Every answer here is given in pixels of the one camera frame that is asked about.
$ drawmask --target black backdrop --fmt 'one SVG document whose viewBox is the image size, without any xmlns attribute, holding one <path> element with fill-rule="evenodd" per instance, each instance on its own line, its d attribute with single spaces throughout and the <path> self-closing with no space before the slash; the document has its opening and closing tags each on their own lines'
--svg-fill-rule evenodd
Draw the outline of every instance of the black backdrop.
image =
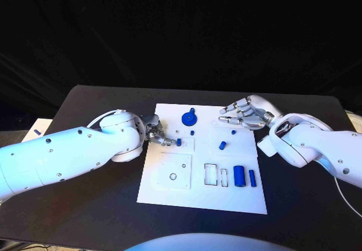
<svg viewBox="0 0 362 251">
<path fill-rule="evenodd" d="M 0 7 L 0 99 L 44 117 L 78 84 L 332 95 L 362 111 L 358 7 L 158 0 Z"/>
</svg>

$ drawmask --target blue object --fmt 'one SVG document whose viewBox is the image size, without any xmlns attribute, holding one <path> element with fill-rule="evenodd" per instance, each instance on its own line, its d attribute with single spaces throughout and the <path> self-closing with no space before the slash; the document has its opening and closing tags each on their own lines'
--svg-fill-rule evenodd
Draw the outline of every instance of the blue object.
<svg viewBox="0 0 362 251">
<path fill-rule="evenodd" d="M 234 182 L 236 187 L 244 187 L 247 185 L 244 166 L 234 167 Z"/>
<path fill-rule="evenodd" d="M 225 146 L 227 146 L 227 142 L 223 141 L 223 142 L 221 142 L 221 146 L 220 146 L 220 150 L 224 150 L 224 149 L 225 149 Z"/>
<path fill-rule="evenodd" d="M 251 177 L 251 186 L 253 186 L 253 187 L 257 187 L 254 170 L 250 170 L 250 177 Z"/>
<path fill-rule="evenodd" d="M 35 133 L 38 134 L 38 135 L 41 135 L 42 133 L 35 129 Z"/>
<path fill-rule="evenodd" d="M 184 125 L 187 126 L 192 126 L 197 124 L 198 122 L 198 117 L 195 115 L 195 109 L 191 108 L 191 111 L 188 113 L 184 114 L 184 117 L 181 118 Z"/>
</svg>

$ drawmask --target white board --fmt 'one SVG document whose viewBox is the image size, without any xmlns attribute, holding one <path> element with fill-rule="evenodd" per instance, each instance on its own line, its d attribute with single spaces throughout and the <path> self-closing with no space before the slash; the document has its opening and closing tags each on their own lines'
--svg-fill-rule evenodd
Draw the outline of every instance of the white board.
<svg viewBox="0 0 362 251">
<path fill-rule="evenodd" d="M 198 122 L 188 127 L 182 123 L 182 115 L 192 107 Z M 223 107 L 212 106 L 158 104 L 155 113 L 161 117 L 166 136 L 172 139 L 181 138 L 182 146 L 149 144 L 139 203 L 267 214 L 254 132 L 238 125 L 220 122 L 221 109 Z M 223 141 L 227 142 L 227 147 L 220 150 Z M 188 158 L 191 169 L 182 172 L 179 166 Z M 217 186 L 205 184 L 205 164 L 217 165 Z M 237 165 L 246 167 L 246 187 L 234 185 Z M 223 186 L 225 171 L 221 173 L 221 169 L 227 169 L 228 186 Z M 251 187 L 249 170 L 254 170 L 257 187 Z M 172 180 L 171 174 L 175 172 L 182 172 L 182 176 Z"/>
</svg>

